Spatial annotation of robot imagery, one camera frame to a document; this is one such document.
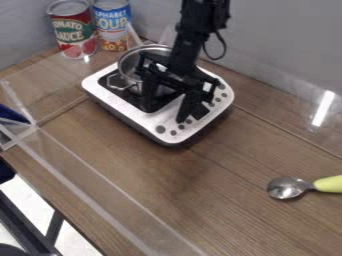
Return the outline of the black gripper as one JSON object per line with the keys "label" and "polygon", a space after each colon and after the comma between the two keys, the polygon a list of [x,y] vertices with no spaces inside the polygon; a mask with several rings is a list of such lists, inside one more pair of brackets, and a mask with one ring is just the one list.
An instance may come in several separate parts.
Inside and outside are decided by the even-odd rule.
{"label": "black gripper", "polygon": [[[171,58],[168,61],[169,70],[187,78],[191,83],[191,90],[185,93],[176,116],[176,122],[183,123],[188,116],[200,120],[208,113],[208,108],[202,102],[210,102],[214,98],[214,91],[219,85],[218,79],[207,75],[196,66],[200,49],[204,48],[210,34],[179,33],[175,38]],[[143,77],[141,97],[143,103],[149,104],[157,97],[159,77],[147,72]]]}

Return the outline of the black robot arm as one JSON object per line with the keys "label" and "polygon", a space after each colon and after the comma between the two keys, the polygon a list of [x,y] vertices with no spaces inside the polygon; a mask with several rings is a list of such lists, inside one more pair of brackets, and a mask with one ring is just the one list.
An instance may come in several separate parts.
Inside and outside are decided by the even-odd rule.
{"label": "black robot arm", "polygon": [[147,50],[139,53],[136,74],[140,76],[141,105],[151,108],[160,85],[172,88],[184,95],[176,115],[181,123],[199,108],[202,102],[210,103],[220,82],[196,66],[200,50],[206,50],[206,41],[214,33],[227,51],[226,41],[219,33],[227,27],[230,0],[183,0],[180,21],[176,24],[176,38],[168,56],[153,54]]}

